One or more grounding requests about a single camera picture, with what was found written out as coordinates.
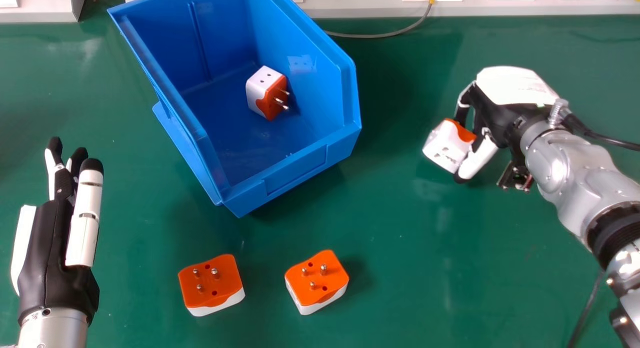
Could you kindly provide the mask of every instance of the blue plastic bin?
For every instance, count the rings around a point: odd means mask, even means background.
[[[243,216],[352,153],[362,128],[354,62],[291,0],[137,0],[109,14],[215,205]],[[245,95],[262,65],[292,93],[272,122]]]

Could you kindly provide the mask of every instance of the green tabletop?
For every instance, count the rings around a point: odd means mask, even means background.
[[[43,149],[62,137],[105,166],[88,345],[562,346],[598,272],[537,193],[495,186],[499,154],[459,186],[421,156],[458,93],[491,65],[532,68],[597,131],[640,140],[640,17],[434,18],[405,36],[338,40],[355,60],[363,130],[353,155],[237,219],[215,207],[151,112],[153,89],[105,8],[82,22],[0,26],[0,344],[18,338],[9,265],[22,204],[47,199]],[[410,20],[321,22],[382,32]],[[640,179],[640,154],[610,148]],[[338,301],[298,314],[284,272],[331,248]],[[246,298],[194,318],[178,271],[222,253]],[[618,346],[602,289],[580,346]]]

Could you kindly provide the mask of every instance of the blue storage container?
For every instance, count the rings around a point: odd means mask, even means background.
[[[243,216],[352,153],[362,128],[354,62],[291,0],[137,0],[109,14],[215,205]],[[262,65],[292,93],[272,122],[245,95]]]

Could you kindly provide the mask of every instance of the robotic hand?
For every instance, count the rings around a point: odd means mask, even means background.
[[[103,164],[78,148],[62,163],[62,142],[45,149],[49,201],[23,206],[11,260],[20,297],[18,348],[81,348],[98,310],[94,264]]]
[[[465,128],[470,108],[471,131]],[[464,89],[454,118],[429,134],[422,151],[462,183],[498,149],[510,149],[498,186],[529,191],[537,182],[562,225],[605,270],[619,298],[610,322],[624,346],[640,346],[640,185],[618,171],[606,149],[572,131],[640,150],[588,129],[535,72],[490,67]]]

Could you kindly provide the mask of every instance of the adapter inside blue bin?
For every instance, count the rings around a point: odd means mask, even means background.
[[[361,130],[353,61],[291,0],[137,0],[109,14],[160,102],[154,107],[215,204],[242,216],[347,158]],[[247,105],[262,65],[288,105]]]

